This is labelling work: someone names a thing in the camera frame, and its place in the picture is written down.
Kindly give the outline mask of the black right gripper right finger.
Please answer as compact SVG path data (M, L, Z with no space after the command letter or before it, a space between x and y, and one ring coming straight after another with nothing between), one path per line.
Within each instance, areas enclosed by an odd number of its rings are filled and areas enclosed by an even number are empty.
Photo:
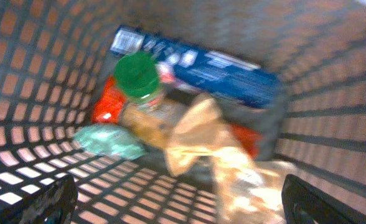
M363 213L292 174L284 180L281 197L287 224L366 223Z

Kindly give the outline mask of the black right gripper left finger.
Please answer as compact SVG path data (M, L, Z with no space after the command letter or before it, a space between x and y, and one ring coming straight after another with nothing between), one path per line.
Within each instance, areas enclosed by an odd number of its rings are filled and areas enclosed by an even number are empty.
M0 223L71 223L78 190L72 175L65 175L42 188L26 186L27 194L0 195Z

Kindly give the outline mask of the beige paper pouch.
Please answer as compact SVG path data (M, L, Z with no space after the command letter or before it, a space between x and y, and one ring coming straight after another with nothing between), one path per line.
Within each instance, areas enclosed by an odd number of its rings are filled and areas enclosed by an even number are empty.
M210 95L195 97L172 130L164 155L173 176L187 172L199 157L209 157L219 223L287 223L281 194L296 167L253 161Z

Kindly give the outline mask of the pale green wipes packet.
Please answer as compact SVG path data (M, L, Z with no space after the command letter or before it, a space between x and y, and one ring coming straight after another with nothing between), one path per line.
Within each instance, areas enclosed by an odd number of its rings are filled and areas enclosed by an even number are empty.
M101 156L135 160L146 155L140 140L126 128L115 124L92 124L77 131L73 139L84 150Z

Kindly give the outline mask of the orange spaghetti packet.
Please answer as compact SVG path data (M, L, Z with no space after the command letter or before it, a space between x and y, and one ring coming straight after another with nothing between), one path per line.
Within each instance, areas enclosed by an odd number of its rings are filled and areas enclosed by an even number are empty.
M186 111L186 105L170 99L164 100L154 111L141 111L128 102L116 88L116 80L110 76L95 103L91 121L124 126L146 144L164 149L170 132Z

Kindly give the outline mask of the green lid jar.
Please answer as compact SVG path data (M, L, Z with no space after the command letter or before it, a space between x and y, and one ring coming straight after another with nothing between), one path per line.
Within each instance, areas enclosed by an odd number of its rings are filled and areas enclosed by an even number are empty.
M155 110L164 98L156 61L147 52L122 57L115 67L116 86L141 110Z

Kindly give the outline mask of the blue tissue box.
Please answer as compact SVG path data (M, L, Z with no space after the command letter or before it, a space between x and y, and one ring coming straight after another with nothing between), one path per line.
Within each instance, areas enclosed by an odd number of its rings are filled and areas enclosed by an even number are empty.
M250 108L268 108L281 87L276 75L257 64L133 27L119 26L110 50L120 56L147 52L155 59L163 83Z

